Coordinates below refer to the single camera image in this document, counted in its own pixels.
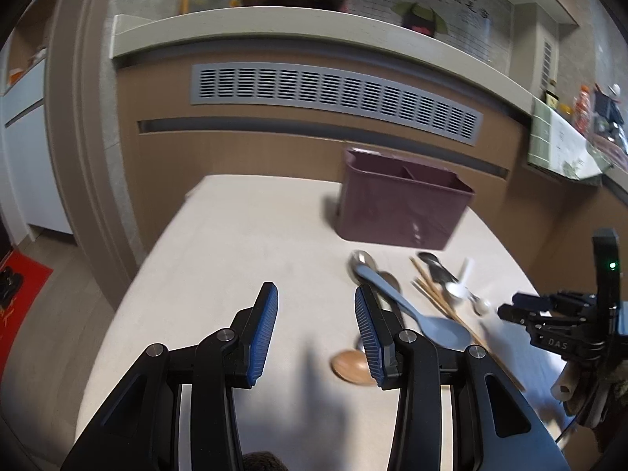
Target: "air vent grille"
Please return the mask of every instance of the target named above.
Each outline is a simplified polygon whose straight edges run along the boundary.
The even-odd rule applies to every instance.
[[[547,90],[550,82],[550,67],[551,67],[551,44],[545,42],[543,47],[543,65],[541,67],[541,88]]]
[[[395,122],[475,144],[482,114],[407,84],[340,69],[271,62],[192,66],[192,104],[265,104]]]

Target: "cartoon woman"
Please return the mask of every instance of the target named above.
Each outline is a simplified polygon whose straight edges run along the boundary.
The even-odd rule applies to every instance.
[[[401,26],[404,28],[429,37],[434,37],[436,32],[439,34],[447,34],[447,24],[445,24],[445,20],[431,8],[433,1],[434,0],[415,0],[414,2],[399,2],[392,7],[392,10],[401,16]]]

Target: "kitchen countertop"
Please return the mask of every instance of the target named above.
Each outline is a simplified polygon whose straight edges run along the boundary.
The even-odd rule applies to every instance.
[[[158,21],[115,16],[111,58],[219,37],[304,37],[342,42],[427,64],[478,86],[526,114],[534,97],[484,62],[444,42],[368,17],[296,7],[204,10]]]
[[[328,223],[340,184],[285,177],[206,177],[159,238],[125,295],[102,343],[77,421],[78,437],[101,402],[154,342],[169,349],[196,345],[228,327],[237,310],[252,306],[264,281],[279,291],[279,311],[262,377],[251,391],[234,392],[243,452],[270,450],[289,469],[386,469],[398,391],[352,385],[336,377],[329,360],[352,348],[358,329],[356,285],[346,264],[363,248],[400,281],[421,312],[439,316],[411,285],[415,251],[349,242]],[[469,288],[494,306],[517,291],[535,292],[528,278],[470,209],[445,250],[436,252],[456,273],[475,259]],[[492,313],[479,319],[470,305],[460,316],[488,339],[525,385],[544,420],[564,422],[550,386],[564,361],[530,346],[517,325]],[[406,326],[415,329],[406,317]],[[443,390],[444,454],[451,469],[451,404]],[[189,458],[189,453],[181,452]],[[180,469],[189,469],[189,461]]]

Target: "metal screw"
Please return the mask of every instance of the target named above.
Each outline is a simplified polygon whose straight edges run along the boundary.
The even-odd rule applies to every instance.
[[[401,333],[399,333],[399,339],[401,341],[405,341],[406,343],[412,343],[416,340],[416,333],[414,331],[404,329]]]
[[[233,340],[235,335],[236,333],[233,329],[220,329],[216,333],[216,338],[218,338],[220,341],[229,341]]]
[[[482,359],[484,356],[486,356],[486,351],[483,347],[480,347],[479,345],[472,345],[471,347],[469,347],[469,354],[476,359]]]
[[[163,345],[161,343],[152,343],[146,348],[146,353],[151,358],[156,358],[157,356],[161,355],[162,352],[163,352]]]

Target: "shelf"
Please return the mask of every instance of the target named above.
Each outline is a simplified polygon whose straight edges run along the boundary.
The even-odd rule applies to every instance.
[[[7,62],[8,76],[13,69],[27,71],[33,66],[29,60],[39,51],[41,46],[48,43],[49,28],[55,11],[57,0],[35,0],[26,9],[18,21],[11,36],[9,58]]]

